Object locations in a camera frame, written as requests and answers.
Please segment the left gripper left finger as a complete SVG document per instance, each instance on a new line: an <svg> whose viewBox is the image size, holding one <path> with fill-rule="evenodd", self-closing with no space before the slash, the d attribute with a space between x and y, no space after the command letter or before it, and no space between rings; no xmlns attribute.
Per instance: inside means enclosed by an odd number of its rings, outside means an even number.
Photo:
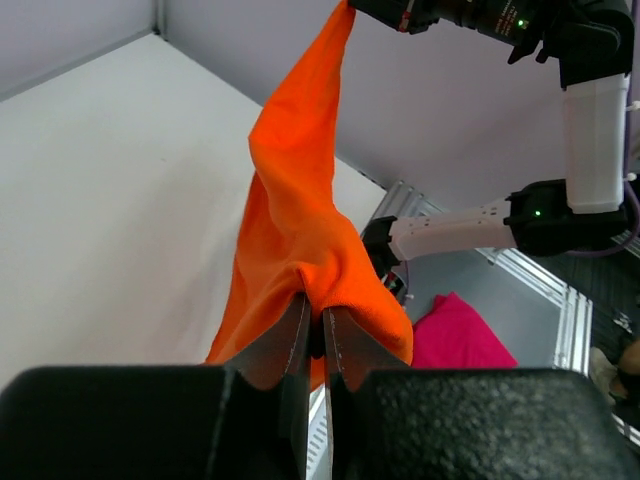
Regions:
<svg viewBox="0 0 640 480"><path fill-rule="evenodd" d="M229 360L245 381L262 391L284 384L310 391L309 337L311 306L297 293L281 317L256 340Z"/></svg>

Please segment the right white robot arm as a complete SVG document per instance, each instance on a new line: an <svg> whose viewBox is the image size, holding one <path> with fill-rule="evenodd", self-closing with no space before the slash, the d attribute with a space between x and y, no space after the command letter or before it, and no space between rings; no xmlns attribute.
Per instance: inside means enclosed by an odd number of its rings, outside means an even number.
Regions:
<svg viewBox="0 0 640 480"><path fill-rule="evenodd" d="M635 21L625 2L358 1L355 8L402 33L452 22L509 45L510 63L555 58L564 102L564 178L464 211L371 221L363 242L379 277L418 257L474 248L588 256L634 225L625 130Z"/></svg>

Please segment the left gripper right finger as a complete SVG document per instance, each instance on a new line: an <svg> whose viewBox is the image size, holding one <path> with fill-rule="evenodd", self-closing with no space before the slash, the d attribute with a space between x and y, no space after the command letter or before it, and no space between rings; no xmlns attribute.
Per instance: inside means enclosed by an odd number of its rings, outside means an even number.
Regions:
<svg viewBox="0 0 640 480"><path fill-rule="evenodd" d="M400 359L362 328L346 307L323 311L326 383L355 392L375 371L399 370Z"/></svg>

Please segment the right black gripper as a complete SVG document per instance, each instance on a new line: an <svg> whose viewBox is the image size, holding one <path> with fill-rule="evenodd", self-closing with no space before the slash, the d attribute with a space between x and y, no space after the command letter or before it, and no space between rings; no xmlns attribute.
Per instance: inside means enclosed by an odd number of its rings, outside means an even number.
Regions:
<svg viewBox="0 0 640 480"><path fill-rule="evenodd" d="M348 0L347 3L383 25L408 34L425 32L450 8L450 2L443 0Z"/></svg>

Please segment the orange t-shirt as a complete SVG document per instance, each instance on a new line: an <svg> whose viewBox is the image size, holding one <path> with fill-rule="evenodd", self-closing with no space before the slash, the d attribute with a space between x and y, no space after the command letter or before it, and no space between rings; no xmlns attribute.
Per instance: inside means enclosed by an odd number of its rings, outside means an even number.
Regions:
<svg viewBox="0 0 640 480"><path fill-rule="evenodd" d="M296 296L312 321L344 307L398 367L412 361L411 322L333 199L341 67L355 16L346 2L335 7L249 135L255 171L209 365L230 360L274 326Z"/></svg>

